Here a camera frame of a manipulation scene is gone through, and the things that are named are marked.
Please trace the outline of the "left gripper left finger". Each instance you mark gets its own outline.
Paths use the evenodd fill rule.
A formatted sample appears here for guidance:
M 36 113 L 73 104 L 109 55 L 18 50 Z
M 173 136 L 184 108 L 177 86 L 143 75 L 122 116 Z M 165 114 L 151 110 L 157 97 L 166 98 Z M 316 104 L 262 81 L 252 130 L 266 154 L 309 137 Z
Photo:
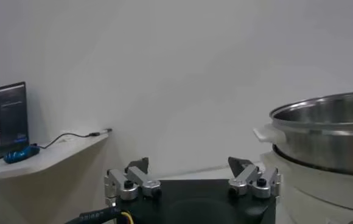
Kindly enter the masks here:
M 159 199 L 162 196 L 161 182 L 152 178 L 148 172 L 149 158 L 132 161 L 124 170 L 109 169 L 104 176 L 105 201 L 119 198 L 133 201 L 140 195 Z

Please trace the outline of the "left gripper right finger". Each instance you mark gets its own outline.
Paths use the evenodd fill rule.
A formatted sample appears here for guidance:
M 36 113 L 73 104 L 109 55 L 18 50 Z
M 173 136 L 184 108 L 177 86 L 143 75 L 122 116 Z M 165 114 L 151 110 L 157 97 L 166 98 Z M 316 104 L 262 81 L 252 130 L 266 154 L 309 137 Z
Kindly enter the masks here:
M 228 158 L 228 164 L 234 175 L 228 180 L 230 197 L 239 198 L 247 193 L 258 199 L 279 196 L 281 174 L 276 167 L 262 170 L 250 160 L 231 156 Z

